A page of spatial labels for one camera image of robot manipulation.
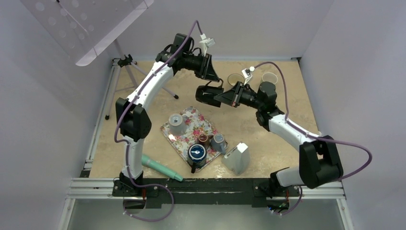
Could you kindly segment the cream mug black handle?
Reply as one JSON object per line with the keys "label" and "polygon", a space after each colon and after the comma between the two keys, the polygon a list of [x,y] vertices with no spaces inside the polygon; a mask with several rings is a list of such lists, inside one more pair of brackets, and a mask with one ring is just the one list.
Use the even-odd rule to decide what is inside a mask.
{"label": "cream mug black handle", "polygon": [[227,77],[227,82],[231,86],[235,86],[238,82],[244,83],[245,78],[241,74],[233,73]]}

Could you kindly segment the light green mug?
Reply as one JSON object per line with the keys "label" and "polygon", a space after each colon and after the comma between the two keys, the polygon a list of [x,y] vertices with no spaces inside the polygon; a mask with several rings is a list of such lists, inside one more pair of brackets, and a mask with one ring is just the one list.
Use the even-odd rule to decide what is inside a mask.
{"label": "light green mug", "polygon": [[276,85],[278,83],[278,76],[275,73],[272,72],[266,72],[262,75],[261,77],[261,83],[263,82],[270,82],[274,85]]}

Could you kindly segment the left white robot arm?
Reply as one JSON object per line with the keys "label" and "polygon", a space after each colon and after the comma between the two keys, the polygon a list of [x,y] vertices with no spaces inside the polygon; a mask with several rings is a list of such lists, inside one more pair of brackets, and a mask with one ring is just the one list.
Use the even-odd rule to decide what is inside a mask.
{"label": "left white robot arm", "polygon": [[144,139],[152,128],[147,114],[158,91],[175,76],[177,71],[187,69],[199,79],[220,82],[212,65],[212,56],[207,50],[215,44],[213,38],[200,35],[200,53],[195,55],[191,48],[194,39],[189,35],[176,34],[172,44],[160,51],[151,71],[141,84],[127,97],[118,98],[115,103],[117,126],[115,135],[124,143],[124,166],[115,184],[116,190],[123,190],[137,196],[146,187],[143,184],[142,155]]}

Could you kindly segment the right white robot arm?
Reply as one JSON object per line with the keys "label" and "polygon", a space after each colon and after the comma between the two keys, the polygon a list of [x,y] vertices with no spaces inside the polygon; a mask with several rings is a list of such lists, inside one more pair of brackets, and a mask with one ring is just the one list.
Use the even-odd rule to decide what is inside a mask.
{"label": "right white robot arm", "polygon": [[255,92],[238,82],[232,89],[214,96],[219,103],[255,108],[257,122],[267,131],[284,139],[299,153],[299,165],[270,174],[259,189],[269,197],[282,194],[291,185],[310,189],[335,181],[343,176],[343,167],[336,144],[330,136],[311,137],[302,127],[291,122],[276,105],[277,92],[273,83],[262,82]]}

